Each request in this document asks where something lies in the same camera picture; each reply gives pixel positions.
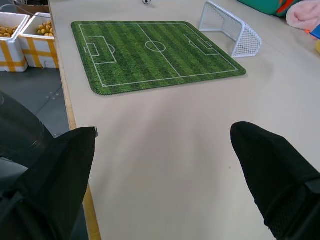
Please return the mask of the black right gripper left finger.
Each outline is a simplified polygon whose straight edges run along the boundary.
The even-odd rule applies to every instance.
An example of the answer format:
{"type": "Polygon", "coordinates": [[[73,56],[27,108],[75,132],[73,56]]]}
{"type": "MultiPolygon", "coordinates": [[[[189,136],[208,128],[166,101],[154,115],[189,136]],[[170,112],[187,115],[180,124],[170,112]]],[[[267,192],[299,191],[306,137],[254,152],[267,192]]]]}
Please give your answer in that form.
{"type": "Polygon", "coordinates": [[[0,240],[70,240],[97,136],[96,127],[71,130],[30,167],[0,158],[0,240]]]}

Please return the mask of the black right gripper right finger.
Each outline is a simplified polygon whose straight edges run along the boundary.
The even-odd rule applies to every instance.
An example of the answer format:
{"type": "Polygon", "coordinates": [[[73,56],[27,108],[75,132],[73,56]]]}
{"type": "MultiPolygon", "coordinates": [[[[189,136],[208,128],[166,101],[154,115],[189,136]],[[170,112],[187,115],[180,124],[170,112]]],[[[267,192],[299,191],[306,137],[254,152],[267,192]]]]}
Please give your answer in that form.
{"type": "Polygon", "coordinates": [[[320,172],[284,137],[253,123],[234,123],[230,140],[276,240],[320,240],[320,172]]]}

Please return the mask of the white miniature soccer goal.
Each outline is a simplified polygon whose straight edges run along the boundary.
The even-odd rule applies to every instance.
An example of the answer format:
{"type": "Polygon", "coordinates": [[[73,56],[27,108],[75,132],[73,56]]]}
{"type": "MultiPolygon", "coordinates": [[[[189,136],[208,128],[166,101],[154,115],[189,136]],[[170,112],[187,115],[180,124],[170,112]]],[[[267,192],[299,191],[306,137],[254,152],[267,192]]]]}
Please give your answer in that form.
{"type": "Polygon", "coordinates": [[[220,32],[233,40],[229,53],[233,58],[254,57],[262,45],[262,39],[248,24],[210,0],[204,4],[199,31],[220,32]]]}

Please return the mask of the green soccer field mat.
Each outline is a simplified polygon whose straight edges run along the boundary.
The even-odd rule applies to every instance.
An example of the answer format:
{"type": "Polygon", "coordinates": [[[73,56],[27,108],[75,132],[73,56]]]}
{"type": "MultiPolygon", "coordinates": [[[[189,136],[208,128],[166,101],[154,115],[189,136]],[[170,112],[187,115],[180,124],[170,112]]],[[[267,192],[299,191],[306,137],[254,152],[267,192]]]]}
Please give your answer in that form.
{"type": "Polygon", "coordinates": [[[247,72],[186,21],[74,21],[71,29],[90,88],[101,96],[247,72]]]}

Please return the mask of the dark rounded robot body part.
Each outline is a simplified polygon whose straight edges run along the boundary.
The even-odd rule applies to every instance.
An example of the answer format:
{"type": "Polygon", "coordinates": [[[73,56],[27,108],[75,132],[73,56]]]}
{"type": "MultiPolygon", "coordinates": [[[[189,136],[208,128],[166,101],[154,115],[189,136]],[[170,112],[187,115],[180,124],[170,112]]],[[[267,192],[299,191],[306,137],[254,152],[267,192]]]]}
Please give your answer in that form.
{"type": "Polygon", "coordinates": [[[53,140],[31,111],[0,91],[0,157],[29,168],[53,140]]]}

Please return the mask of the white foam box with yellow tape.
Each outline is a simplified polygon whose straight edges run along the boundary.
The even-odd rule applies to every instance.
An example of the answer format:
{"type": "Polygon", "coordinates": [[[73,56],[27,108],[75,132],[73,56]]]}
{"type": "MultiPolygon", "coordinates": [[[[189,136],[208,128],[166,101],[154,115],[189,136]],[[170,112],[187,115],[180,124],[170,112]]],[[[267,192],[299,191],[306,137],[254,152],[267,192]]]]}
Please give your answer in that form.
{"type": "Polygon", "coordinates": [[[49,13],[37,12],[23,27],[18,38],[29,67],[59,68],[54,29],[49,13]]]}
{"type": "Polygon", "coordinates": [[[0,72],[24,72],[28,68],[18,36],[29,19],[26,14],[0,12],[0,35],[2,28],[16,27],[11,37],[0,36],[0,72]]]}

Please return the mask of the blue and orange toy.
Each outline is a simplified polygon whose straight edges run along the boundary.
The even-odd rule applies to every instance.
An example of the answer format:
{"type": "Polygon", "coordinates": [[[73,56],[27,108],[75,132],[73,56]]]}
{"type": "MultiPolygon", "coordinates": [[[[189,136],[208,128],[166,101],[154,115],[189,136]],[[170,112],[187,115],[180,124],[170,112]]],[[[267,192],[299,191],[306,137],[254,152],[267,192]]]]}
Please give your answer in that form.
{"type": "Polygon", "coordinates": [[[309,36],[311,36],[313,39],[320,40],[320,28],[314,29],[313,31],[305,30],[305,33],[309,36]]]}

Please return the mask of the pink plush toy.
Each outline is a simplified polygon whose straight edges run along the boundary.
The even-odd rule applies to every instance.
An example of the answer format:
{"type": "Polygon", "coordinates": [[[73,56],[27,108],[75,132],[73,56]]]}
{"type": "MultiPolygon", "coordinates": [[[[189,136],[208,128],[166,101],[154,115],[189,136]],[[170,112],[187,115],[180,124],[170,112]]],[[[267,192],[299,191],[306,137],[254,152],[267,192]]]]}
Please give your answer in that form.
{"type": "Polygon", "coordinates": [[[291,6],[286,23],[296,29],[313,31],[320,25],[320,0],[303,0],[291,6]]]}

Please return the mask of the teal bag with orange trim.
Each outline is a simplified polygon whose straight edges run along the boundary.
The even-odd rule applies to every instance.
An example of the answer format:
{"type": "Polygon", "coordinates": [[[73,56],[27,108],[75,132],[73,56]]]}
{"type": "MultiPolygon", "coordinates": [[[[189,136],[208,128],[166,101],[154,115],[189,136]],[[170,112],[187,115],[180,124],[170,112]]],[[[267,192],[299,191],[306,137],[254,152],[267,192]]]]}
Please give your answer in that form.
{"type": "Polygon", "coordinates": [[[288,10],[302,0],[237,0],[266,15],[285,17],[288,10]]]}

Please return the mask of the cardboard box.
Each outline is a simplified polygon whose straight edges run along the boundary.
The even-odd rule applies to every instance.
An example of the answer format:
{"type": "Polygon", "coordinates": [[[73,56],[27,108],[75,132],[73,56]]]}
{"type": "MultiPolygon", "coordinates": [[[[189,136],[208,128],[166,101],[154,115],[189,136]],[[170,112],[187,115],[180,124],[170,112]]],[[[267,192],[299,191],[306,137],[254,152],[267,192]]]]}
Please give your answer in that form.
{"type": "Polygon", "coordinates": [[[48,5],[28,5],[15,3],[16,12],[18,14],[35,15],[36,13],[50,13],[48,5]]]}

